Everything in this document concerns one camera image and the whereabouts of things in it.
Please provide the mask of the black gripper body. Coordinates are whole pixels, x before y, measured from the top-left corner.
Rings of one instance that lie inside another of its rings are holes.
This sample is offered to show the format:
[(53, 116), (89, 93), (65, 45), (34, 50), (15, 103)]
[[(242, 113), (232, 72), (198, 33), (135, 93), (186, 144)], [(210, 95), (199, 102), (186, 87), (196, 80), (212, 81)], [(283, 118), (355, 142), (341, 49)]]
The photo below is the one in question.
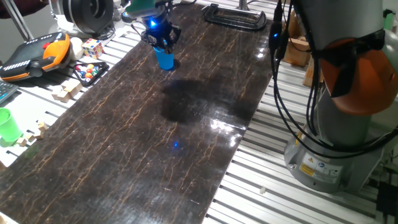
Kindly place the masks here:
[(141, 34), (141, 37), (153, 36), (153, 37), (173, 37), (174, 31), (167, 12), (163, 12), (158, 15), (152, 15), (143, 17), (145, 31)]

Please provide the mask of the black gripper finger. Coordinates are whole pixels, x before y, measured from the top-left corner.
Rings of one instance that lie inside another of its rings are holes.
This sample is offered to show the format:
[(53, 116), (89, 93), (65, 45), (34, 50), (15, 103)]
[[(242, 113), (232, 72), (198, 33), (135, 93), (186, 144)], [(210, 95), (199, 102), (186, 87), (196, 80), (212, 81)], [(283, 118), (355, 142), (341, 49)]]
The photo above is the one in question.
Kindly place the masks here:
[(159, 44), (159, 37), (157, 37), (157, 34), (155, 32), (153, 32), (152, 30), (145, 30), (142, 34), (141, 34), (141, 39), (151, 45), (154, 48), (159, 48), (160, 44)]
[(178, 42), (181, 31), (179, 26), (168, 26), (163, 29), (165, 53), (171, 54), (174, 51), (174, 45)]

